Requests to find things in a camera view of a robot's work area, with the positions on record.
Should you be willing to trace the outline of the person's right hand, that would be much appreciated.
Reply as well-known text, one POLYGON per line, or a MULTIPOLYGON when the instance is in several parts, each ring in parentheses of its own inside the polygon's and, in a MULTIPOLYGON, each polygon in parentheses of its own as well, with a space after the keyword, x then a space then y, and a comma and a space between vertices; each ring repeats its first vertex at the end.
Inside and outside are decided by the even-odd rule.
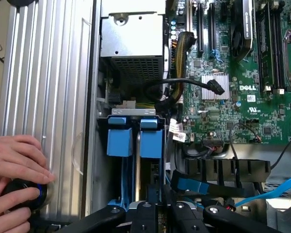
POLYGON ((28 219, 31 211, 28 207, 10 211, 11 208, 28 200, 36 199, 40 192, 36 188, 26 188, 1 195, 10 179, 0 178, 0 233, 27 233, 30 230, 28 219))

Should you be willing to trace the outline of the person's left hand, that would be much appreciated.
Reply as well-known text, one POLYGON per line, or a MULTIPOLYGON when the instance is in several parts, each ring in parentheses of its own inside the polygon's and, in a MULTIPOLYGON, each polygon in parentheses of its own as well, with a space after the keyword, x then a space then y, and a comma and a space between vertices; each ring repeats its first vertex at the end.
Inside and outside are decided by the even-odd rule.
POLYGON ((0 181, 4 179, 23 179, 39 184, 55 180, 36 138, 31 135, 0 136, 0 181))

